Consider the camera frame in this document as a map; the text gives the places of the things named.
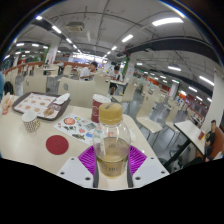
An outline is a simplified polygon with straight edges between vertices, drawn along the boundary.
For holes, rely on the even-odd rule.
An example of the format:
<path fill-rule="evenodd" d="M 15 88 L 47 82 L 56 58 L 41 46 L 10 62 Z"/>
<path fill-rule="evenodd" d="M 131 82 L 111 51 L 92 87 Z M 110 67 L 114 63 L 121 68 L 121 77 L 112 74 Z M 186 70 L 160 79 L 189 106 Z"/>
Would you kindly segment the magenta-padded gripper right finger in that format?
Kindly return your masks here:
<path fill-rule="evenodd" d="M 134 146 L 129 147 L 127 183 L 129 188 L 143 187 L 169 174 L 157 157 L 147 157 Z"/>

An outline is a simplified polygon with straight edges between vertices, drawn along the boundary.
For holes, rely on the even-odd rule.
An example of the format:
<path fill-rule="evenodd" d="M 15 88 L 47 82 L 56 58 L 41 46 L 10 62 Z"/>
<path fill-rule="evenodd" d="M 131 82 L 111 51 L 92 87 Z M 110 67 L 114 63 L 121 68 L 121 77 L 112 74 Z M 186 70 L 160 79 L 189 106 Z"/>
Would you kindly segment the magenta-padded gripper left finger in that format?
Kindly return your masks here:
<path fill-rule="evenodd" d="M 94 147 L 88 147 L 78 157 L 70 157 L 57 175 L 84 188 L 97 188 L 99 174 Z"/>

